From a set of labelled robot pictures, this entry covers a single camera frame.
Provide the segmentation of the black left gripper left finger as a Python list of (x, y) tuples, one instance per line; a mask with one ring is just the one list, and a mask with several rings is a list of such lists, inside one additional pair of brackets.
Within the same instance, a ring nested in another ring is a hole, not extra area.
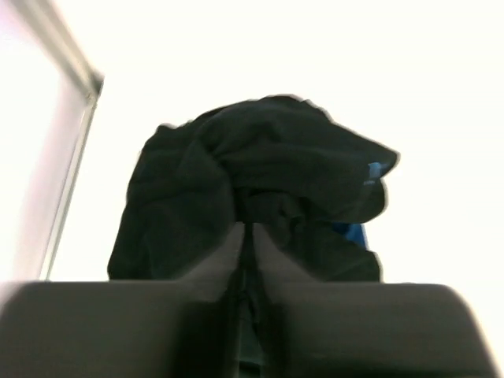
[(174, 280), (2, 285), (2, 376), (236, 376), (242, 241)]

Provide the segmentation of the black t-shirt back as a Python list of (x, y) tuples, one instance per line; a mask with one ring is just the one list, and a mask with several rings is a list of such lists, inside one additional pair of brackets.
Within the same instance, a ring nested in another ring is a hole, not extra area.
[(312, 102), (273, 95), (210, 110), (178, 128), (159, 126), (128, 184), (107, 265), (111, 280), (166, 280), (194, 265), (237, 223), (246, 320), (240, 374), (257, 377), (258, 275), (254, 224), (315, 277), (381, 279), (377, 256), (335, 232), (386, 206), (383, 177), (398, 153), (332, 121)]

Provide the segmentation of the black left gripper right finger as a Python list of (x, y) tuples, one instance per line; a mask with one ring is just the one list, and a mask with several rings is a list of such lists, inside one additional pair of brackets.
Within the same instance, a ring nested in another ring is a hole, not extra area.
[(254, 228), (266, 377), (493, 377), (464, 301), (449, 287), (329, 283)]

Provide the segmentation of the blue t-shirt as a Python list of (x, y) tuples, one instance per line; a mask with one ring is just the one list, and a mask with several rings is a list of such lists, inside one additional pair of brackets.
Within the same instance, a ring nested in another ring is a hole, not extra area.
[(335, 222), (332, 224), (332, 228), (335, 232), (344, 236), (347, 240), (358, 244), (364, 249), (368, 248), (365, 229), (362, 224), (344, 224)]

